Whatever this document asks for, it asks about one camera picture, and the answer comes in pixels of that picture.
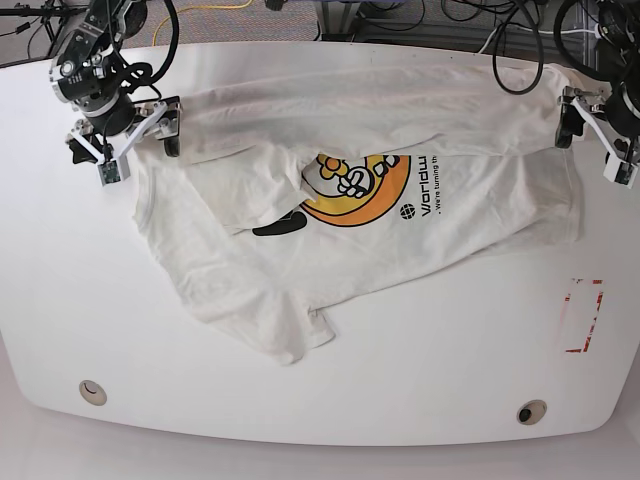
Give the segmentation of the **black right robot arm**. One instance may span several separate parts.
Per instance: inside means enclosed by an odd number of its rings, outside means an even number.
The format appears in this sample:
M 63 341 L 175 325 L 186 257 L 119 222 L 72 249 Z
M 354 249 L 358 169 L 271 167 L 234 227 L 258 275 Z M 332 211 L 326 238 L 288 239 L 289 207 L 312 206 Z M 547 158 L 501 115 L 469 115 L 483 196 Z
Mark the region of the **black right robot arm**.
M 56 96 L 82 115 L 66 137 L 72 162 L 94 164 L 104 185 L 130 176 L 127 153 L 146 137 L 161 141 L 167 155 L 180 154 L 180 98 L 156 88 L 173 63 L 180 33 L 174 4 L 164 5 L 172 32 L 158 70 L 121 54 L 123 42 L 146 22 L 145 1 L 92 1 L 49 69 Z

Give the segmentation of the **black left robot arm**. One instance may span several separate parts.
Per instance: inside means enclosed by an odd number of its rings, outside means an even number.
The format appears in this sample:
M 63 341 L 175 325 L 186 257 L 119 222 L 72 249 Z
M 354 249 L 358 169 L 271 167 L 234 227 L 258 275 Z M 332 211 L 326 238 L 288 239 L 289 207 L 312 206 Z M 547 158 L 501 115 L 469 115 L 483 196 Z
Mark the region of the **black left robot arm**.
M 557 10 L 552 35 L 562 58 L 579 73 L 610 86 L 610 94 L 567 86 L 558 98 L 560 120 L 555 146 L 567 149 L 573 138 L 590 126 L 605 147 L 603 176 L 626 188 L 639 175 L 639 3 L 598 1 L 598 20 L 593 34 L 598 67 L 577 60 L 565 48 L 562 23 L 573 1 L 564 1 Z

